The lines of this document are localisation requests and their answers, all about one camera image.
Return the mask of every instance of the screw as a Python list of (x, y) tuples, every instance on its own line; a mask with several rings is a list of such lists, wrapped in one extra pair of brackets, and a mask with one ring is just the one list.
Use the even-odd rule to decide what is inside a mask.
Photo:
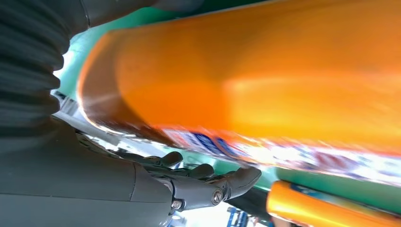
[(212, 196), (212, 203), (213, 205), (219, 204), (223, 199), (223, 193), (220, 189), (217, 189), (214, 191), (213, 196)]
[(173, 204), (171, 204), (171, 207), (175, 210), (178, 210), (181, 208), (181, 206), (183, 205), (183, 202), (178, 201), (178, 200), (174, 200)]

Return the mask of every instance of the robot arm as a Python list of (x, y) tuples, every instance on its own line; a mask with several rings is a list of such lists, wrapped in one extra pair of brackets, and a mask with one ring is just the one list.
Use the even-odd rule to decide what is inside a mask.
[(0, 2), (1, 226), (165, 226), (173, 210), (214, 206), (259, 178), (254, 168), (208, 178), (210, 170), (177, 172), (157, 158), (108, 155), (51, 117), (59, 104), (50, 90), (60, 83), (52, 72), (62, 68), (70, 38), (154, 4), (160, 2)]

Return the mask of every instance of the yellow object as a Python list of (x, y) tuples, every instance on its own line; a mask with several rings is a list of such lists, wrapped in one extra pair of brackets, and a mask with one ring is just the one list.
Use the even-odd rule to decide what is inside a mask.
[(283, 0), (112, 31), (84, 65), (79, 102), (120, 133), (400, 155), (400, 25), (400, 0)]
[(267, 211), (313, 227), (401, 227), (399, 216), (282, 181), (273, 184)]

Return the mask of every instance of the orange tube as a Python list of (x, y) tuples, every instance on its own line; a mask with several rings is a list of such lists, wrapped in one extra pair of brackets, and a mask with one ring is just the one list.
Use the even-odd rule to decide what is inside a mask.
[(203, 128), (399, 155), (400, 24), (399, 0), (288, 0), (112, 31), (78, 96), (119, 132)]
[(267, 201), (267, 211), (271, 215), (313, 227), (401, 226), (399, 216), (287, 182), (273, 184)]

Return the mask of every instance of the green surface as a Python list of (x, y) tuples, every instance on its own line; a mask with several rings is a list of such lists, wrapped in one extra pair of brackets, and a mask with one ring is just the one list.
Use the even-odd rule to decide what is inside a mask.
[[(259, 1), (260, 0), (206, 0), (205, 4), (199, 10), (187, 15), (163, 12), (153, 8), (146, 8), (138, 10), (116, 21), (78, 34), (73, 37), (71, 40), (70, 49), (64, 55), (64, 68), (56, 72), (56, 75), (61, 79), (61, 87), (59, 91), (75, 99), (77, 78), (84, 60), (92, 47), (95, 45), (96, 41), (109, 30), (135, 27)], [(223, 174), (232, 170), (236, 170), (239, 167), (237, 164), (215, 160), (202, 154), (183, 152), (183, 156), (184, 161), (187, 163), (209, 163), (213, 165), (217, 174)], [(265, 190), (269, 189), (272, 182), (277, 180), (275, 171), (276, 168), (263, 169), (262, 178), (256, 186)], [(399, 188), (285, 169), (277, 169), (277, 176), (280, 179), (295, 182), (297, 184), (311, 187), (323, 192), (336, 194), (385, 210), (401, 213), (401, 206), (399, 205), (401, 204), (401, 190)]]
[(281, 168), (277, 168), (277, 176), (282, 180), (401, 214), (401, 189), (397, 187)]

